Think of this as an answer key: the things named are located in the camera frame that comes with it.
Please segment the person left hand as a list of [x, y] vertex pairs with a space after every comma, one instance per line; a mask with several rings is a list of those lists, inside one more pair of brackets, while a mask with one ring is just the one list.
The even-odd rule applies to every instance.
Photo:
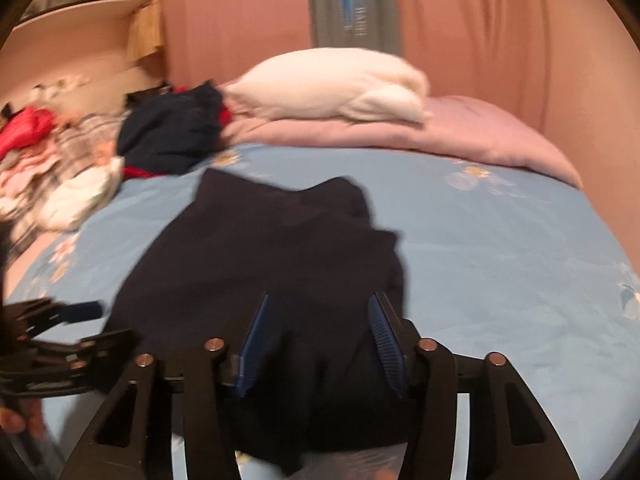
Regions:
[[2, 405], [0, 410], [1, 429], [6, 434], [20, 434], [27, 431], [36, 440], [43, 438], [46, 432], [40, 399], [23, 399], [18, 408]]

